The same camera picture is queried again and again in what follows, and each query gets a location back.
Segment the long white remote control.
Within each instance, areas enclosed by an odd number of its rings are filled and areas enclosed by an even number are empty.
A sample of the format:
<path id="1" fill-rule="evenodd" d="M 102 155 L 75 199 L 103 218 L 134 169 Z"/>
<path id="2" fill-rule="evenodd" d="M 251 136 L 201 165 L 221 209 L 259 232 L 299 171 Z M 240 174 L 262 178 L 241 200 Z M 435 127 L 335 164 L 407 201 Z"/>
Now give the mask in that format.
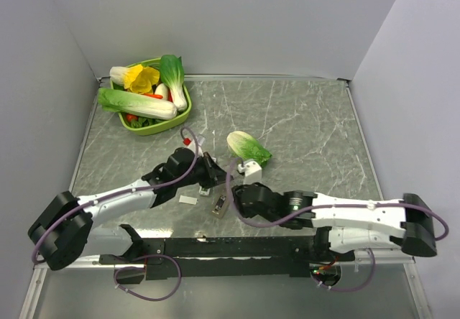
<path id="1" fill-rule="evenodd" d="M 199 187 L 198 194 L 203 197 L 208 197 L 211 194 L 211 189 Z"/>

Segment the white universal AC remote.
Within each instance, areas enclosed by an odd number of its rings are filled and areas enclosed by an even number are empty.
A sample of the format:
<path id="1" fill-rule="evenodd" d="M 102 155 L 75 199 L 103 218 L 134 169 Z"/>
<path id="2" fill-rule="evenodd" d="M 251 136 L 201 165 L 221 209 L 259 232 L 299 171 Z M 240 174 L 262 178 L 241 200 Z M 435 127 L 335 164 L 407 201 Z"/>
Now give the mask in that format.
<path id="1" fill-rule="evenodd" d="M 216 202 L 213 204 L 211 214 L 216 218 L 222 219 L 225 216 L 228 207 L 228 196 L 225 192 L 223 192 L 217 197 Z"/>

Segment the white battery cover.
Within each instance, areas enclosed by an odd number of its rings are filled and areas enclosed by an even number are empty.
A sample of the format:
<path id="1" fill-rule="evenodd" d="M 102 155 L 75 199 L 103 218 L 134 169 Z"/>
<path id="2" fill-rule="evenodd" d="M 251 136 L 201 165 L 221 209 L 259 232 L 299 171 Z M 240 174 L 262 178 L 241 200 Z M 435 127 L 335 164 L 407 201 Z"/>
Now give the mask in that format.
<path id="1" fill-rule="evenodd" d="M 196 205 L 198 203 L 198 199 L 190 196 L 181 195 L 179 198 L 179 202 L 188 205 Z"/>

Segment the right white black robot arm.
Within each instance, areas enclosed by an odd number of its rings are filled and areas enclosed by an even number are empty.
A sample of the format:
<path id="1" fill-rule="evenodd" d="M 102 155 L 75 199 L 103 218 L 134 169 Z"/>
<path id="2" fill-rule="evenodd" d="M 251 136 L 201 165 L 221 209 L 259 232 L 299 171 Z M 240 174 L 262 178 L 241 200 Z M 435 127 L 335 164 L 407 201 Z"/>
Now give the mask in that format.
<path id="1" fill-rule="evenodd" d="M 256 228 L 316 230 L 315 255 L 330 260 L 357 249 L 399 249 L 418 257 L 437 255 L 433 211 L 415 193 L 374 201 L 322 193 L 276 193 L 260 182 L 228 188 L 238 217 Z"/>

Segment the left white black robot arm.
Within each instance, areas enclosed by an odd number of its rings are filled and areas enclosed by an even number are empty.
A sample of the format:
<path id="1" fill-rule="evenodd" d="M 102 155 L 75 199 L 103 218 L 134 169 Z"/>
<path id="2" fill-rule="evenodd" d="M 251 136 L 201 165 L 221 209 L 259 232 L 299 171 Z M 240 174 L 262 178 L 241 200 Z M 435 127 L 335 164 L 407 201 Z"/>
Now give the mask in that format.
<path id="1" fill-rule="evenodd" d="M 177 148 L 151 172 L 124 187 L 96 195 L 74 196 L 70 191 L 56 195 L 29 228 L 34 244 L 34 264 L 45 263 L 61 270 L 81 256 L 90 255 L 92 241 L 101 242 L 97 254 L 118 255 L 132 263 L 142 254 L 142 242 L 135 230 L 120 225 L 111 233 L 99 231 L 107 221 L 134 211 L 155 208 L 177 194 L 178 189 L 198 184 L 214 188 L 226 180 L 223 170 L 207 152 Z"/>

